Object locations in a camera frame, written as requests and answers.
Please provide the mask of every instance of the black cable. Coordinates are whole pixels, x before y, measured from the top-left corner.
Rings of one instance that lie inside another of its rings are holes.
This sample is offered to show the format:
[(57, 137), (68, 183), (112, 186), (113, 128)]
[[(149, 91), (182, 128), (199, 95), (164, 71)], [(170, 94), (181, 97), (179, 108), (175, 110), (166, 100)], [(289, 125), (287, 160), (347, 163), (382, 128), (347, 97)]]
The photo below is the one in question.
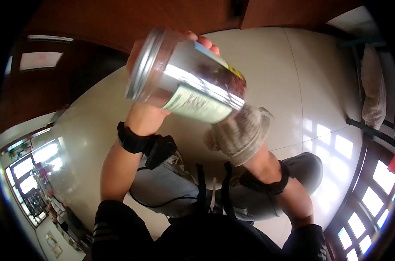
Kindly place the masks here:
[[(137, 172), (140, 171), (140, 170), (148, 170), (148, 168), (147, 168), (147, 167), (141, 167), (141, 168), (137, 169)], [(163, 204), (156, 205), (156, 206), (152, 206), (152, 205), (147, 205), (147, 204), (144, 204), (144, 203), (140, 202), (136, 197), (134, 197), (134, 196), (132, 195), (131, 190), (129, 190), (129, 195), (130, 195), (130, 196), (133, 198), (133, 200), (135, 200), (138, 204), (140, 204), (140, 205), (142, 205), (142, 206), (145, 206), (145, 207), (150, 207), (150, 208), (163, 207), (163, 206), (165, 206), (165, 205), (167, 205), (167, 204), (170, 204), (171, 202), (176, 201), (176, 200), (179, 200), (179, 199), (195, 199), (195, 200), (197, 200), (197, 201), (203, 202), (203, 203), (205, 204), (205, 206), (208, 207), (209, 210), (211, 211), (211, 207), (206, 203), (206, 201), (205, 201), (205, 200), (202, 201), (201, 199), (199, 199), (199, 198), (197, 198), (197, 197), (185, 197), (185, 196), (175, 197), (175, 198), (173, 198), (173, 199), (171, 199), (171, 200), (169, 200), (169, 201), (167, 201), (167, 202), (164, 202)]]

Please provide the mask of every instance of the wrist strap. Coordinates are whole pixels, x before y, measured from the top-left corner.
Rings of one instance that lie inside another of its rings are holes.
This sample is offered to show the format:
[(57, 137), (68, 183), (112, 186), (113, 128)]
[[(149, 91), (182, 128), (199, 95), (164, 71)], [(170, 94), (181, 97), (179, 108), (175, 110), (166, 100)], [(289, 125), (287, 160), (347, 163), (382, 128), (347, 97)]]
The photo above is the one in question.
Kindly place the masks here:
[(292, 176), (290, 175), (289, 168), (281, 160), (279, 160), (279, 164), (282, 169), (282, 178), (279, 182), (264, 184), (247, 171), (241, 175), (240, 184), (251, 190), (268, 193), (269, 195), (281, 194), (289, 181), (289, 177)]
[(142, 152), (147, 156), (145, 166), (150, 170), (174, 155), (177, 150), (176, 143), (170, 135), (138, 136), (129, 127), (125, 127), (124, 122), (118, 124), (118, 138), (126, 151), (133, 154)]

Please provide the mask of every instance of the leg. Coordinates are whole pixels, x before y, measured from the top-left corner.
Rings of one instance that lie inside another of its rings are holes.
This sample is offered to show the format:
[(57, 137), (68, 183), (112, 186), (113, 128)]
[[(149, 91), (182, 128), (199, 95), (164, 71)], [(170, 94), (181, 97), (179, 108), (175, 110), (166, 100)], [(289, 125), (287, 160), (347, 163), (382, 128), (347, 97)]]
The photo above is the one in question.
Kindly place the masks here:
[[(322, 162), (316, 155), (305, 152), (295, 157), (282, 160), (288, 167), (290, 175), (299, 180), (309, 195), (314, 193), (322, 180)], [(258, 221), (281, 215), (283, 211), (278, 203), (265, 193), (250, 190), (243, 185), (229, 189), (237, 219), (243, 221)]]
[[(147, 157), (141, 159), (144, 167)], [(175, 197), (197, 197), (197, 185), (182, 177), (179, 171), (164, 162), (153, 170), (140, 170), (132, 183), (131, 194), (140, 202), (150, 206), (163, 204)], [(179, 218), (195, 212), (195, 199), (179, 199), (162, 207), (148, 207), (154, 212)]]

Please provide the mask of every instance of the gray glove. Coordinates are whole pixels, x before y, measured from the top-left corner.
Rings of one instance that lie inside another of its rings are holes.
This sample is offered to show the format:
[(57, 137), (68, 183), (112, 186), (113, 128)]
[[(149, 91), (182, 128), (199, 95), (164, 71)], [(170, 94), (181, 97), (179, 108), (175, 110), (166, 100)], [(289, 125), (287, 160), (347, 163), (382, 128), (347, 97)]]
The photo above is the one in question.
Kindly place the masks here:
[(233, 119), (213, 124), (205, 134), (204, 142), (210, 150), (221, 150), (230, 158), (232, 165), (240, 166), (265, 142), (270, 119), (274, 116), (265, 108), (245, 104)]

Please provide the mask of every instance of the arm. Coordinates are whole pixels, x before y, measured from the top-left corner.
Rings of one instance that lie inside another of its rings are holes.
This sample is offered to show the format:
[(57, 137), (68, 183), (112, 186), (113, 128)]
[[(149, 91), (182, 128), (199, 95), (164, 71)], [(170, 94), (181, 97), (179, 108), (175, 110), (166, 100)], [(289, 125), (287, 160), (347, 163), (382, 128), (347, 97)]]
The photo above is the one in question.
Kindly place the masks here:
[[(264, 184), (279, 182), (282, 178), (280, 164), (265, 144), (244, 166)], [(297, 179), (290, 178), (283, 193), (276, 199), (289, 217), (292, 230), (314, 223), (311, 198)]]
[[(190, 31), (186, 31), (184, 34), (191, 40), (198, 41), (216, 55), (220, 55), (219, 48), (205, 36), (197, 36)], [(157, 132), (165, 117), (169, 114), (168, 111), (136, 102), (125, 120), (125, 127), (129, 127), (139, 136), (149, 136)], [(135, 178), (141, 158), (142, 153), (129, 153), (119, 144), (119, 139), (115, 141), (102, 166), (100, 180), (102, 201), (116, 200), (123, 202), (123, 198)]]

